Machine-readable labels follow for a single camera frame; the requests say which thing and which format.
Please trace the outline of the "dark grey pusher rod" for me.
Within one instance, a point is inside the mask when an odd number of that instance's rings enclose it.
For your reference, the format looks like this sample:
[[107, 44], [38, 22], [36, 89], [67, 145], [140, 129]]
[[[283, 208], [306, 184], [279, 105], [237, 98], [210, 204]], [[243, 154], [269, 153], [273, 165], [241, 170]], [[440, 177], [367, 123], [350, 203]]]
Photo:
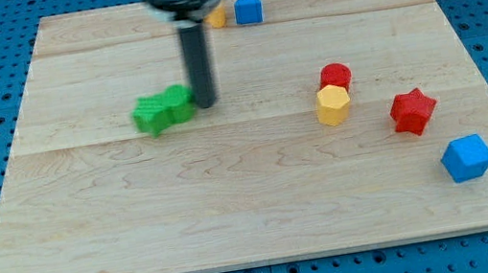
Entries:
[[207, 49], [204, 26], [197, 23], [178, 29], [179, 44], [194, 102], [200, 108], [210, 108], [216, 103], [210, 55]]

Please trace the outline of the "yellow block behind arm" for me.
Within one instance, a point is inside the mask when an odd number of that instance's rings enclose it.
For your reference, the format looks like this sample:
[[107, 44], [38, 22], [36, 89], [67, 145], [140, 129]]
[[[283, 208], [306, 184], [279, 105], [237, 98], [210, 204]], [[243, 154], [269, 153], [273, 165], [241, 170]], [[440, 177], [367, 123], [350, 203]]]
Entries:
[[205, 18], [205, 22], [208, 23], [213, 29], [223, 28], [226, 24], [226, 8], [223, 3], [218, 4]]

